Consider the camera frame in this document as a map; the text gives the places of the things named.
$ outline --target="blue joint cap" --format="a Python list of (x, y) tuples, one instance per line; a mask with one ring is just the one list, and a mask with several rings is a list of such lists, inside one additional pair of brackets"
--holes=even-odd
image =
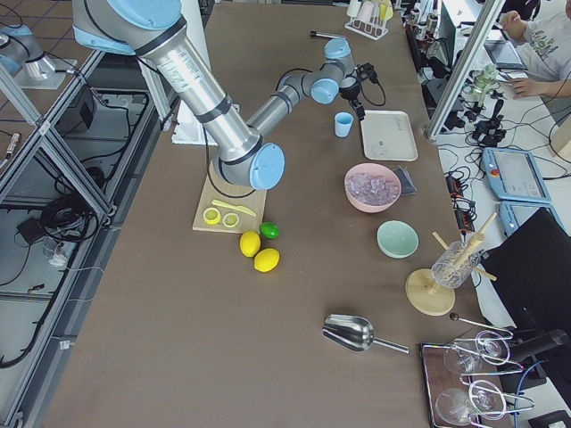
[(329, 60), (338, 60), (351, 53), (349, 42), (345, 38), (332, 38), (325, 45), (325, 56)]
[(250, 185), (256, 190), (271, 189), (284, 175), (286, 158), (278, 145), (265, 143), (250, 165)]
[(107, 0), (125, 21), (141, 29), (167, 29), (180, 18), (180, 0)]
[(0, 63), (4, 65), (6, 70), (8, 70), (8, 72), (12, 75), (16, 74), (21, 69), (19, 63), (17, 63), (15, 60), (6, 55), (0, 54)]
[(338, 92), (339, 85), (337, 85), (337, 82), (331, 78), (321, 78), (311, 87), (311, 98), (320, 104), (330, 104)]
[(119, 55), (134, 55), (135, 51), (131, 46), (125, 43), (114, 42), (108, 38), (96, 36), (95, 34), (87, 33), (82, 29), (73, 27), (76, 41), (89, 49), (96, 49), (98, 51), (109, 52), (110, 54)]
[(25, 25), (18, 27), (17, 29), (13, 27), (2, 27), (0, 32), (8, 35), (8, 36), (31, 36), (32, 31)]

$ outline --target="pink bowl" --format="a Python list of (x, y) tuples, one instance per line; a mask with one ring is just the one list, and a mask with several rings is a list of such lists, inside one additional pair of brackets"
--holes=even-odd
[[(355, 196), (353, 196), (349, 191), (349, 189), (347, 188), (347, 183), (349, 179), (356, 174), (367, 174), (372, 178), (384, 177), (387, 182), (388, 181), (393, 182), (396, 188), (398, 189), (398, 194), (396, 198), (394, 198), (392, 202), (387, 203), (385, 205), (369, 205), (365, 202), (360, 201)], [(347, 199), (349, 200), (351, 205), (355, 207), (357, 210), (361, 210), (363, 212), (384, 211), (387, 208), (389, 208), (391, 205), (393, 205), (401, 196), (401, 182), (399, 181), (399, 178), (389, 168), (384, 167), (383, 165), (379, 165), (377, 163), (360, 163), (359, 165), (355, 165), (353, 168), (349, 169), (347, 171), (347, 174), (345, 174), (344, 187), (345, 187), (345, 194), (347, 195)]]

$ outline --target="person's arm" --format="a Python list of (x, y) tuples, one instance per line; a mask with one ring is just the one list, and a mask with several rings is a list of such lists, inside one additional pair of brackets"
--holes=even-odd
[(571, 80), (568, 79), (557, 82), (538, 82), (532, 78), (513, 78), (508, 83), (516, 92), (514, 98), (532, 95), (543, 95), (549, 98), (571, 96)]
[(518, 42), (525, 42), (525, 30), (527, 22), (523, 21), (516, 11), (509, 11), (501, 18), (500, 22), (508, 36)]

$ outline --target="blue cable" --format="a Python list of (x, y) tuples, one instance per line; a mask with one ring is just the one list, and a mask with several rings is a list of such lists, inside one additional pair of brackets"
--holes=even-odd
[[(530, 365), (525, 372), (521, 375), (521, 377), (519, 378), (519, 382), (517, 383), (517, 388), (516, 388), (516, 395), (519, 395), (521, 392), (521, 387), (524, 384), (524, 380), (527, 377), (527, 375), (529, 375), (529, 372), (531, 372), (536, 366), (539, 366), (541, 363), (543, 362), (542, 359), (540, 359), (539, 361), (535, 361), (532, 365)], [(516, 404), (517, 404), (517, 399), (514, 399), (514, 408), (516, 408)], [(519, 428), (518, 422), (517, 422), (517, 415), (518, 413), (514, 413), (514, 428)]]

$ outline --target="white shirt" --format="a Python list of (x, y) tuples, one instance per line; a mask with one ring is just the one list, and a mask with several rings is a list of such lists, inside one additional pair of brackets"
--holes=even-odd
[(564, 12), (527, 22), (524, 38), (517, 52), (529, 74), (551, 82), (571, 78), (571, 20)]

